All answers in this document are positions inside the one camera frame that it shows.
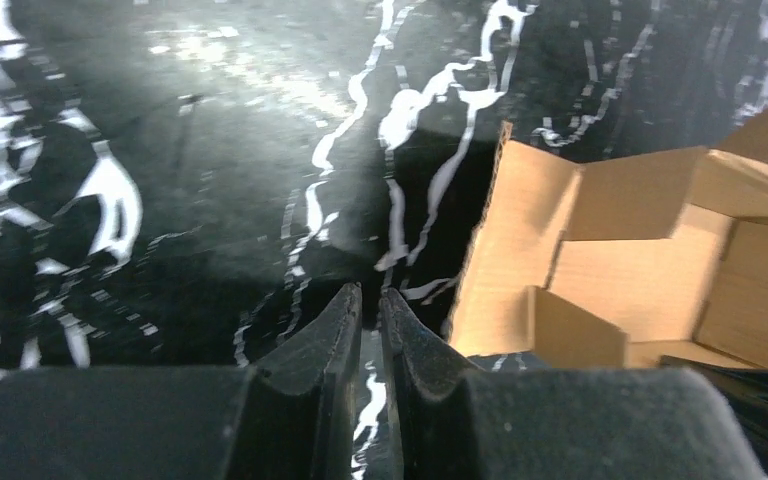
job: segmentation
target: black table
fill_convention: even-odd
[[[11,3],[0,372],[245,364],[348,281],[442,332],[503,119],[587,162],[768,105],[768,0]]]

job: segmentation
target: marble tabletop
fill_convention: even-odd
[[[385,478],[376,292],[445,334],[502,120],[589,162],[767,106],[768,0],[0,0],[0,377],[246,365],[361,282]]]

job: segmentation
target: cardboard box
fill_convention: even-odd
[[[768,109],[716,148],[577,165],[503,128],[452,311],[464,355],[768,368]]]

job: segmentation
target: black marble surface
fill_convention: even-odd
[[[348,281],[443,332],[501,120],[587,162],[766,106],[768,0],[0,0],[0,376],[243,365]]]

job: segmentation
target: open cardboard box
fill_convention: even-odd
[[[768,109],[714,149],[577,165],[503,128],[452,311],[464,355],[768,368]]]

